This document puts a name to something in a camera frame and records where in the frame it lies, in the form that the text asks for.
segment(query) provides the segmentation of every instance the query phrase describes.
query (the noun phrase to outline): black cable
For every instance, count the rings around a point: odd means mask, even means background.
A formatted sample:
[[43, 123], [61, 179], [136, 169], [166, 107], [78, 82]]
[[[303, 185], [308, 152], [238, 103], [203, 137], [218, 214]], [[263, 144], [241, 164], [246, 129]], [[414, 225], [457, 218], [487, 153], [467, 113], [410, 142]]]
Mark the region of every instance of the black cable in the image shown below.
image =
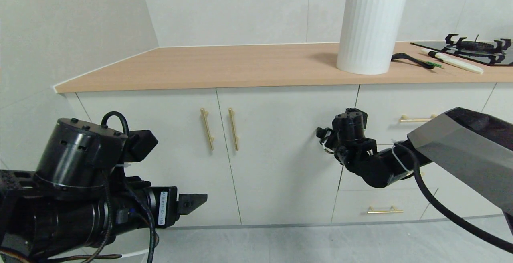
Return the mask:
[[[137, 218], [139, 218], [141, 221], [143, 221], [148, 226], [148, 228], [150, 227], [150, 223], [143, 217], [143, 215], [141, 215], [137, 212], [134, 213], [134, 215]], [[155, 232], [155, 247], [157, 247], [159, 245], [159, 242], [160, 242], [159, 234], [157, 232]]]
[[413, 176], [414, 176], [414, 174], [413, 174], [413, 173], [411, 173], [411, 174], [409, 174], [408, 176], [405, 176], [404, 178], [402, 178], [402, 180], [409, 179], [409, 178], [411, 178], [411, 177], [413, 177]]
[[478, 228], [474, 226], [473, 224], [465, 221], [460, 216], [456, 215], [451, 210], [447, 209], [445, 206], [443, 206], [440, 201], [438, 201], [433, 194], [428, 190], [426, 184], [424, 183], [422, 176], [420, 175], [420, 164], [418, 162], [418, 158], [414, 154], [412, 150], [407, 148], [406, 146], [403, 146], [398, 143], [394, 143], [396, 146], [401, 146], [401, 148], [404, 148], [407, 153], [410, 155], [414, 162], [414, 176], [415, 180], [417, 182], [418, 188], [422, 192], [422, 194], [426, 197], [427, 201], [433, 205], [435, 209], [438, 210], [442, 215], [447, 217], [447, 219], [451, 220], [456, 225], [460, 226], [461, 228], [467, 230], [472, 235], [478, 237], [479, 239], [482, 239], [483, 241], [486, 241], [492, 245], [494, 245], [497, 248], [501, 248], [502, 250], [512, 253], [513, 254], [513, 243], [510, 243], [508, 241], [505, 241], [503, 239], [500, 239], [499, 237], [496, 237], [485, 230], [482, 230], [481, 228]]
[[[66, 261], [73, 261], [73, 260], [81, 260], [81, 259], [87, 259], [89, 255], [75, 255], [75, 256], [68, 256], [68, 257], [62, 257], [62, 258], [53, 258], [48, 259], [44, 261], [44, 263], [61, 263]], [[106, 260], [112, 260], [112, 259], [119, 259], [123, 256], [121, 254], [106, 254], [106, 255], [98, 255], [95, 257], [95, 260], [97, 259], [106, 259]]]
[[130, 194], [130, 196], [135, 200], [137, 201], [137, 203], [141, 206], [141, 208], [143, 208], [144, 212], [146, 213], [146, 216], [147, 216], [147, 219], [148, 219], [148, 223], [149, 223], [149, 226], [150, 226], [150, 247], [149, 247], [149, 250], [148, 250], [148, 260], [146, 261], [147, 263], [152, 263], [153, 262], [153, 254], [155, 252], [155, 219], [153, 218], [153, 215], [151, 213], [151, 210], [148, 206], [148, 204], [146, 204], [145, 202], [143, 202], [137, 195], [136, 193], [133, 191], [132, 187], [128, 184], [128, 182], [126, 181], [126, 179], [123, 180], [123, 186], [125, 187], [125, 189], [128, 191], [128, 193]]
[[16, 259], [16, 260], [20, 261], [21, 263], [32, 263], [33, 262], [29, 257], [21, 254], [20, 252], [14, 250], [14, 249], [11, 249], [11, 248], [0, 247], [0, 254], [5, 255], [7, 257], [11, 257], [13, 259]]
[[101, 241], [98, 249], [93, 254], [91, 254], [86, 260], [82, 261], [82, 263], [90, 263], [99, 255], [99, 253], [103, 250], [105, 245], [107, 245], [110, 234], [112, 232], [112, 212], [113, 211], [112, 211], [112, 202], [111, 202], [111, 198], [110, 198], [111, 194], [110, 194], [110, 187], [109, 187], [109, 178], [108, 178], [108, 175], [106, 174], [106, 171], [102, 170], [101, 174], [102, 174], [102, 178], [103, 178], [103, 188], [105, 190], [105, 201], [107, 203], [107, 231], [105, 232], [103, 241]]
[[107, 124], [107, 121], [109, 120], [110, 117], [112, 116], [116, 116], [119, 118], [119, 120], [121, 121], [121, 126], [123, 126], [123, 133], [125, 133], [126, 135], [128, 135], [128, 133], [130, 133], [130, 130], [128, 130], [128, 122], [127, 122], [127, 119], [125, 118], [125, 116], [118, 112], [118, 111], [110, 111], [108, 113], [106, 113], [104, 116], [103, 116], [103, 119], [101, 119], [101, 124], [102, 125], [106, 125]]

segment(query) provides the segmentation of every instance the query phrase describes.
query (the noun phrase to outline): label sticker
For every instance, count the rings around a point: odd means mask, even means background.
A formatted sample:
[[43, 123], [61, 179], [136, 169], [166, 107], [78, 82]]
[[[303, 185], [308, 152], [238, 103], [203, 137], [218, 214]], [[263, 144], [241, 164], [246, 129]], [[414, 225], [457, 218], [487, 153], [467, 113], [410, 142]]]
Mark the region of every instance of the label sticker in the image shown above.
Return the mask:
[[166, 209], [167, 209], [167, 192], [161, 192], [161, 200], [159, 203], [159, 219], [157, 220], [157, 224], [159, 224], [159, 225], [166, 224]]

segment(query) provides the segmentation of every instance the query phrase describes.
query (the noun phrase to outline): white knife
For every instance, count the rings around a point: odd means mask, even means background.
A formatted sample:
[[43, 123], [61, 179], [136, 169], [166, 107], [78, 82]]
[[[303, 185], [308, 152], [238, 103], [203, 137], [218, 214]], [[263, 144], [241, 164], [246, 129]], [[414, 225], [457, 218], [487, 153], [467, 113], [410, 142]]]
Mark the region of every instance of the white knife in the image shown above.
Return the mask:
[[444, 55], [443, 53], [441, 53], [439, 51], [433, 51], [432, 49], [428, 49], [428, 48], [423, 48], [423, 49], [421, 49], [421, 51], [422, 51], [422, 53], [425, 53], [426, 55], [429, 55], [430, 57], [432, 56], [432, 53], [434, 53], [434, 56], [437, 59], [442, 60], [444, 63], [453, 65], [458, 68], [462, 68], [466, 71], [471, 71], [473, 73], [478, 73], [480, 75], [484, 72], [483, 69], [478, 66], [463, 62], [461, 60], [453, 59], [447, 55]]

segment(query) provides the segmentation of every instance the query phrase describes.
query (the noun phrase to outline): gray floor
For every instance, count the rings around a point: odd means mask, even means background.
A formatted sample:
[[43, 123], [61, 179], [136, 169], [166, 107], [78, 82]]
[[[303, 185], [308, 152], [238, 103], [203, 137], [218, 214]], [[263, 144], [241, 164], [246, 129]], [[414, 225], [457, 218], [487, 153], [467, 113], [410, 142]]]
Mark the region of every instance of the gray floor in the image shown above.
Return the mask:
[[[513, 242], [503, 217], [471, 219]], [[449, 221], [329, 227], [161, 230], [155, 263], [513, 262]]]

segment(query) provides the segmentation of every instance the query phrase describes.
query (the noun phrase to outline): drawer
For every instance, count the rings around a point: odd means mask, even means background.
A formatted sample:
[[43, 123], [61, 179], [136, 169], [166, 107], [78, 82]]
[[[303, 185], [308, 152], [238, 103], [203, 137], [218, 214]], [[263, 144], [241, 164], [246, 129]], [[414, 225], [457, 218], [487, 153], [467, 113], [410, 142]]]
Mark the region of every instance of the drawer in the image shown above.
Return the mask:
[[495, 83], [361, 85], [356, 107], [368, 113], [365, 136], [378, 144], [406, 140], [422, 122], [455, 107], [482, 111]]
[[427, 206], [427, 200], [418, 189], [340, 191], [332, 222], [418, 220]]
[[[378, 150], [384, 150], [386, 148], [392, 148], [392, 145], [389, 146], [378, 146]], [[422, 178], [424, 179], [424, 182], [426, 185], [430, 188], [437, 188], [442, 183], [440, 180], [441, 176], [445, 175], [444, 173], [440, 172], [440, 166], [436, 165], [435, 163], [431, 163], [428, 165], [425, 165], [421, 168]], [[390, 186], [387, 186], [385, 190], [392, 190], [392, 189], [416, 189], [418, 188], [415, 178], [411, 177], [409, 179], [400, 180], [397, 181]], [[340, 186], [339, 190], [377, 190], [376, 188], [373, 188], [360, 177], [357, 176], [355, 173], [351, 173], [348, 170], [342, 171], [342, 176], [340, 180]]]

